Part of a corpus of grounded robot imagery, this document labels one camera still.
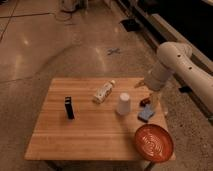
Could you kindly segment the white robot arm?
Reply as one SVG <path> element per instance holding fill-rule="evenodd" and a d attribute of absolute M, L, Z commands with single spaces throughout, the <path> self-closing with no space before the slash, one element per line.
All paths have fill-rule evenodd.
<path fill-rule="evenodd" d="M 192 62 L 192 48 L 186 43 L 164 42 L 156 55 L 156 63 L 144 77 L 145 85 L 159 91 L 176 73 L 213 113 L 213 76 Z"/>

